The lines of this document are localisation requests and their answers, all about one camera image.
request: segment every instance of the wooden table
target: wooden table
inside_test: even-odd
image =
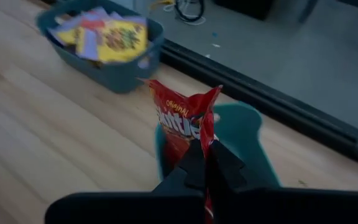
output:
[[[34,25],[40,10],[0,0],[0,223],[42,223],[73,192],[158,184],[148,89],[117,95],[64,64]],[[166,65],[155,78],[186,95],[209,89]],[[357,163],[266,116],[260,140],[285,186],[358,190]]]

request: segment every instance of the black cable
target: black cable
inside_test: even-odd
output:
[[[179,0],[175,0],[175,10],[181,20],[183,20],[185,22],[196,22],[197,20],[202,18],[204,11],[205,11],[205,2],[204,2],[204,0],[196,0],[196,2],[197,1],[200,4],[200,12],[198,13],[198,15],[196,17],[190,18],[188,16],[185,16],[181,12],[181,10],[179,9]]]

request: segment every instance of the gray floor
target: gray floor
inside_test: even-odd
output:
[[[162,7],[150,16],[166,38],[358,128],[358,8],[319,1],[300,24],[306,1],[278,0],[264,22],[206,2],[200,26]],[[147,3],[135,7],[146,14]]]

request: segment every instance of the red candy bag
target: red candy bag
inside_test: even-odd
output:
[[[206,157],[209,144],[214,139],[212,106],[222,86],[215,87],[205,94],[185,97],[157,80],[147,82],[167,140],[163,153],[171,167],[173,168],[182,158],[193,139],[200,140]],[[207,195],[206,211],[207,223],[212,223],[213,214],[209,195]]]

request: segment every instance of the teal basket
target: teal basket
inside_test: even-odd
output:
[[[269,187],[281,186],[259,142],[259,129],[262,125],[259,112],[245,103],[216,105],[213,111],[220,116],[220,120],[214,124],[214,132],[219,141],[249,169],[259,174]],[[155,130],[155,150],[160,180],[165,178],[163,174],[169,173],[162,153],[164,145],[165,135],[161,125],[158,125]]]
[[[49,28],[58,26],[55,18],[67,13],[80,14],[83,11],[89,11],[95,7],[103,7],[107,13],[117,12],[121,16],[139,16],[138,13],[122,7],[109,0],[72,0],[60,1],[52,6],[51,9],[42,12],[37,18],[37,26],[41,33],[50,41],[57,54],[70,66],[84,73],[94,81],[107,87],[115,93],[127,93],[134,90],[137,86],[143,84],[137,78],[150,78],[153,72],[158,69],[160,61],[160,50],[163,44],[163,28],[161,24],[151,19],[147,19],[148,40],[147,50],[127,63],[104,64],[95,67],[86,60],[77,57],[63,49],[48,32]],[[146,68],[140,67],[141,60],[149,60]]]

